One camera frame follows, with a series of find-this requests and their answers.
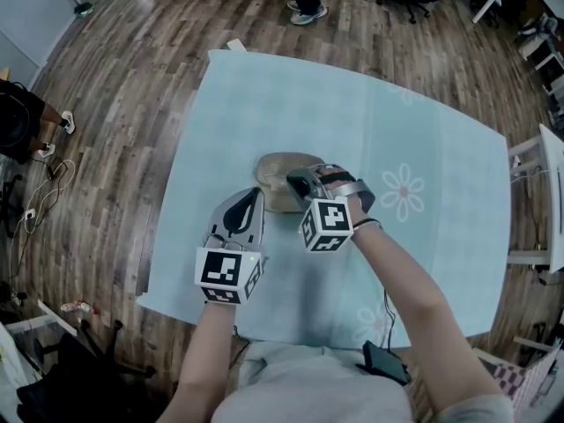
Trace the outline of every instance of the black and white marker cube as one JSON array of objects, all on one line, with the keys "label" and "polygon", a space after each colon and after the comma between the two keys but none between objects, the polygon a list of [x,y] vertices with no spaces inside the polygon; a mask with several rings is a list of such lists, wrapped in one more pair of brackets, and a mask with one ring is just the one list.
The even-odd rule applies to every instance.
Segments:
[{"label": "black and white marker cube", "polygon": [[208,301],[245,304],[262,275],[259,252],[197,249],[194,281]]},{"label": "black and white marker cube", "polygon": [[354,233],[346,197],[314,199],[301,220],[299,232],[310,252],[338,250]]}]

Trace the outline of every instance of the sneaker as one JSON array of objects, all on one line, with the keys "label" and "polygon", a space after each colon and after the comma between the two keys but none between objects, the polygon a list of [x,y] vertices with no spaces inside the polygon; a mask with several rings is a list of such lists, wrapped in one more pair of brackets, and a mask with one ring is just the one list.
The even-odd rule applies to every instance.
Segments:
[{"label": "sneaker", "polygon": [[300,10],[300,6],[298,6],[298,2],[296,2],[295,0],[289,0],[286,6],[290,8],[292,11]]},{"label": "sneaker", "polygon": [[325,14],[327,14],[327,8],[321,5],[315,14],[302,14],[301,12],[295,12],[290,18],[290,21],[294,25],[307,25],[314,20],[323,17]]},{"label": "sneaker", "polygon": [[72,113],[70,111],[63,111],[62,117],[63,119],[66,119],[68,121],[67,124],[64,126],[64,129],[70,135],[76,129],[76,126],[74,124],[74,118],[72,117]]},{"label": "sneaker", "polygon": [[43,158],[47,158],[49,155],[53,155],[55,153],[55,145],[47,144],[46,151],[39,151],[39,154]]}]

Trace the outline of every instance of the hand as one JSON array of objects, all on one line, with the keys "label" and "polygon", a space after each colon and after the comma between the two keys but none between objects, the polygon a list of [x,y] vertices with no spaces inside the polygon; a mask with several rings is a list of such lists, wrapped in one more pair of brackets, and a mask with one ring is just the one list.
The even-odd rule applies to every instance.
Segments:
[{"label": "hand", "polygon": [[[343,172],[346,171],[341,167],[334,167],[332,169],[320,168],[316,171],[316,174],[322,176],[322,175],[331,175],[331,174],[343,173]],[[340,186],[346,185],[347,183],[351,183],[351,181],[338,180],[333,183],[328,183],[327,185],[324,186],[328,190],[332,190]],[[362,221],[363,219],[368,218],[368,215],[362,210],[362,202],[360,201],[359,195],[351,194],[348,197],[348,201],[349,201],[348,202],[349,213],[351,213],[351,222],[353,225],[355,225],[357,222]]]}]

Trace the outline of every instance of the light blue tablecloth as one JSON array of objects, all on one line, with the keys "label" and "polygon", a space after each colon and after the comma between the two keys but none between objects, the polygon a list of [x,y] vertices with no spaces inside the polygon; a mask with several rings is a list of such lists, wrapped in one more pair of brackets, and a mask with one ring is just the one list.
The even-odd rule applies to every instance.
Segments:
[{"label": "light blue tablecloth", "polygon": [[[213,209],[255,185],[271,152],[306,152],[364,178],[371,213],[437,281],[465,335],[490,330],[506,269],[505,138],[452,108],[375,78],[281,56],[223,50],[180,140],[141,305],[196,323],[196,247]],[[237,314],[246,337],[358,348],[390,324],[382,286],[352,244],[308,254],[299,216],[266,215],[269,261]],[[401,322],[392,345],[409,345]]]}]

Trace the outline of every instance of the cable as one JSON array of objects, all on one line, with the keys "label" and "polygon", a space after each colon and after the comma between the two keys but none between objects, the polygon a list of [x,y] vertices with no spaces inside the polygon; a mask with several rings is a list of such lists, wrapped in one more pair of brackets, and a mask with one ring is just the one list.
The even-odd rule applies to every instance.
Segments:
[{"label": "cable", "polygon": [[386,313],[391,318],[391,326],[390,330],[388,331],[388,352],[391,352],[391,332],[394,330],[394,324],[396,323],[396,314],[390,309],[390,305],[388,303],[388,292],[384,289],[384,307],[386,309]]},{"label": "cable", "polygon": [[[51,168],[51,166],[48,165],[47,163],[45,163],[44,161],[35,160],[35,159],[32,159],[32,160],[33,160],[33,161],[36,161],[36,162],[38,162],[38,163],[44,164],[47,168]],[[8,257],[8,258],[9,258],[9,276],[8,276],[8,277],[9,277],[9,280],[12,280],[13,278],[16,278],[16,277],[19,275],[19,269],[21,268],[21,264],[22,264],[23,259],[24,259],[24,254],[26,253],[26,246],[27,246],[27,243],[29,242],[29,239],[30,239],[31,235],[33,234],[33,232],[35,232],[35,229],[36,229],[37,227],[39,227],[39,226],[43,223],[43,221],[44,221],[45,218],[47,217],[47,215],[48,215],[48,213],[50,212],[50,210],[51,210],[51,209],[55,206],[55,204],[58,202],[59,196],[60,196],[60,194],[61,194],[61,191],[63,191],[64,189],[66,189],[66,188],[71,184],[72,180],[74,179],[74,175],[75,175],[76,170],[77,170],[77,167],[76,167],[76,165],[74,164],[74,162],[73,162],[72,160],[68,160],[68,159],[66,159],[66,160],[61,160],[61,159],[59,159],[58,157],[55,158],[55,160],[61,161],[61,164],[59,164],[59,166],[56,167],[55,171],[53,172],[53,176],[55,176],[55,174],[56,174],[56,172],[59,170],[59,168],[64,167],[65,169],[64,169],[64,172],[63,172],[63,173],[61,174],[61,176],[59,177],[59,180],[57,181],[56,189],[51,190],[51,191],[41,200],[41,204],[40,204],[40,207],[39,207],[39,211],[38,211],[38,212],[36,213],[36,215],[35,215],[35,222],[33,223],[33,228],[32,228],[32,230],[30,231],[30,230],[28,230],[28,228],[27,228],[27,219],[26,219],[26,215],[27,215],[27,213],[29,212],[29,207],[31,206],[31,203],[32,203],[32,201],[33,201],[33,198],[35,197],[35,193],[37,193],[37,191],[39,191],[47,182],[50,182],[50,179],[49,179],[49,178],[48,178],[46,181],[44,181],[44,182],[43,182],[37,189],[35,189],[35,191],[32,193],[32,196],[31,196],[31,198],[29,199],[29,202],[28,202],[28,205],[27,205],[27,208],[26,208],[26,213],[24,214],[24,216],[22,217],[22,219],[18,222],[18,225],[16,226],[16,231],[14,232],[14,237],[13,237],[12,240],[11,240],[11,244],[10,244],[10,253],[9,253],[9,257]],[[72,164],[72,176],[70,177],[69,181],[61,188],[61,180],[62,180],[63,177],[66,175],[66,173],[69,171],[69,167],[65,164],[65,163],[67,163],[67,162],[70,163],[70,164]],[[56,199],[55,199],[55,202],[52,203],[52,205],[50,205],[50,206],[47,208],[47,210],[43,213],[43,215],[41,215],[41,208],[43,207],[43,203],[45,202],[45,200],[46,200],[51,194],[53,194],[53,193],[55,193],[55,192],[56,192]],[[16,269],[16,273],[12,276],[12,275],[11,275],[11,250],[12,250],[13,242],[14,242],[14,239],[15,239],[15,237],[16,237],[16,233],[17,233],[17,231],[18,231],[19,224],[21,223],[21,221],[24,221],[24,228],[25,228],[25,230],[26,230],[26,232],[27,232],[27,237],[26,237],[26,242],[24,243],[24,247],[22,248],[22,251],[21,251],[21,256],[19,257],[18,268]]]},{"label": "cable", "polygon": [[18,234],[19,224],[21,223],[21,221],[24,220],[25,217],[26,217],[26,215],[24,214],[24,216],[22,216],[21,219],[18,221],[18,224],[16,225],[16,230],[14,231],[14,236],[11,237],[10,251],[8,252],[8,279],[9,280],[11,280],[11,248],[14,245],[14,240],[16,239],[16,235]]},{"label": "cable", "polygon": [[[72,164],[72,176],[70,177],[69,181],[66,182],[66,184],[61,188],[61,179],[63,179],[64,175],[65,175],[65,174],[68,172],[68,170],[69,170],[69,168],[65,165],[65,163],[67,163],[67,162]],[[56,187],[56,189],[52,189],[52,190],[51,190],[49,193],[47,193],[47,194],[45,195],[45,197],[41,200],[41,203],[40,203],[40,206],[39,206],[39,210],[37,211],[37,213],[36,213],[36,215],[35,215],[35,221],[36,221],[36,222],[33,224],[33,228],[32,228],[31,231],[27,228],[27,220],[24,221],[24,228],[26,229],[26,232],[28,232],[29,234],[32,234],[32,233],[35,231],[35,229],[41,224],[41,222],[43,222],[43,220],[45,219],[45,215],[43,215],[43,217],[41,217],[41,219],[40,219],[41,208],[43,207],[43,203],[45,202],[45,199],[47,199],[47,198],[48,198],[50,195],[52,195],[53,193],[57,193],[56,200],[55,200],[55,202],[53,203],[53,205],[55,205],[55,204],[57,203],[57,201],[59,200],[59,194],[61,193],[61,191],[65,190],[65,189],[71,184],[72,179],[74,179],[74,175],[75,175],[75,173],[76,173],[76,171],[77,171],[77,167],[76,167],[76,165],[74,164],[74,162],[71,161],[71,160],[63,160],[63,161],[61,162],[61,164],[60,164],[59,166],[57,166],[56,169],[53,171],[53,174],[56,174],[56,172],[57,172],[57,171],[59,170],[59,168],[62,167],[62,166],[65,166],[66,169],[65,169],[64,173],[61,175],[61,177],[59,177],[59,181],[57,182],[57,187]],[[43,185],[45,185],[47,182],[50,182],[50,180],[47,179],[45,182],[43,182],[43,183],[33,192],[32,196],[31,196],[30,199],[29,199],[29,203],[27,204],[26,212],[29,212],[29,207],[31,206],[32,201],[33,201],[33,198],[35,197],[35,193],[37,193],[37,191],[39,191],[39,190],[43,187]]]},{"label": "cable", "polygon": [[550,173],[552,172],[551,169],[543,169],[542,171],[537,171],[536,173],[534,173],[533,175],[519,175],[515,180],[512,180],[511,183],[515,183],[515,182],[519,182],[521,179],[530,179],[532,177],[536,177],[539,174],[543,174],[543,173]]},{"label": "cable", "polygon": [[42,165],[45,165],[45,167],[47,168],[47,169],[46,169],[47,178],[48,178],[49,180],[54,180],[54,179],[55,179],[55,173],[53,172],[53,169],[52,169],[52,167],[51,167],[51,165],[52,165],[53,163],[55,163],[54,160],[53,160],[53,163],[51,163],[51,165],[48,165],[45,161],[36,160],[36,159],[33,158],[33,157],[30,157],[30,160],[31,160],[31,161],[35,161],[35,163],[41,163]]},{"label": "cable", "polygon": [[235,336],[240,339],[241,341],[247,342],[245,343],[245,346],[243,346],[239,352],[237,354],[235,354],[235,357],[233,358],[233,360],[231,360],[231,363],[229,364],[229,369],[233,368],[233,366],[237,363],[237,360],[239,360],[239,358],[241,357],[241,354],[243,354],[243,351],[245,351],[247,349],[247,346],[250,345],[250,340],[248,338],[243,338],[239,335],[239,331],[237,330],[237,326],[233,327],[234,331],[235,331]]}]

